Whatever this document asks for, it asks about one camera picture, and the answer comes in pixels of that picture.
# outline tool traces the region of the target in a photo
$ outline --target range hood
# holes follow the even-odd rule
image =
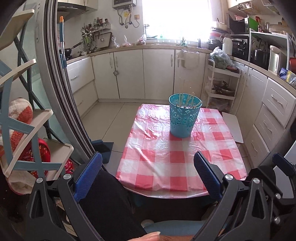
[[[57,23],[59,23],[59,17],[63,16],[64,21],[69,20],[70,18],[76,17],[80,14],[93,10],[90,7],[67,3],[67,2],[58,2],[57,4]]]

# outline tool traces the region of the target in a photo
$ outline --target kettle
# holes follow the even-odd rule
[[[232,55],[232,40],[230,38],[224,37],[223,41],[221,41],[220,36],[220,42],[223,43],[222,45],[222,51],[228,55]]]

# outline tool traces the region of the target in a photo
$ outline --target countertop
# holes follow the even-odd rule
[[[207,53],[210,54],[212,51],[208,50],[208,49],[204,49],[204,48],[197,48],[197,47],[184,47],[184,46],[178,46],[178,45],[160,45],[160,44],[148,44],[148,45],[142,45],[142,46],[132,46],[132,47],[120,47],[120,48],[114,48],[114,49],[108,49],[108,50],[103,50],[103,51],[99,51],[99,52],[95,52],[95,53],[91,53],[91,54],[87,54],[84,56],[80,56],[74,59],[70,59],[67,61],[67,64],[76,62],[78,60],[87,58],[87,57],[91,57],[91,56],[96,56],[96,55],[100,55],[100,54],[105,54],[105,53],[112,53],[112,52],[118,52],[118,51],[125,51],[125,50],[136,50],[136,49],[178,49],[178,50],[189,50],[189,51],[193,51],[193,52],[201,52],[201,53]],[[274,75],[273,73],[255,65],[252,64],[248,61],[242,60],[240,58],[236,58],[233,56],[230,56],[230,59],[240,62],[244,65],[247,65],[249,67],[251,67],[252,69],[255,69],[261,73],[263,73],[264,75],[270,77],[271,79],[273,79],[275,82],[277,82],[278,84],[280,84],[281,86],[283,86],[286,90],[288,90],[292,95],[294,95],[296,97],[296,89],[294,89],[291,85],[289,85],[286,81],[282,80],[280,77]]]

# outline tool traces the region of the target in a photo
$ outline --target metal bolt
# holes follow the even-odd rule
[[[37,183],[42,183],[43,182],[43,178],[42,177],[37,178],[36,182]]]
[[[233,179],[233,176],[232,176],[231,174],[226,174],[226,175],[225,175],[225,178],[226,178],[227,180],[232,180],[232,179]]]
[[[260,183],[260,180],[258,178],[254,178],[253,179],[253,182],[256,183],[256,184],[258,184],[258,183]]]
[[[279,224],[280,221],[281,221],[280,217],[275,217],[275,218],[274,218],[274,223],[275,223],[275,224]]]
[[[63,176],[63,178],[64,178],[65,180],[68,180],[68,179],[71,178],[71,174],[67,173],[67,174],[65,174],[65,175]]]
[[[281,195],[279,193],[276,194],[277,199],[281,199]]]

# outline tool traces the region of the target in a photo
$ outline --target table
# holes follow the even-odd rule
[[[207,195],[194,165],[201,151],[223,173],[244,180],[247,172],[221,114],[200,109],[191,136],[170,134],[170,107],[139,107],[126,142],[116,178],[128,190],[154,198],[175,199]]]

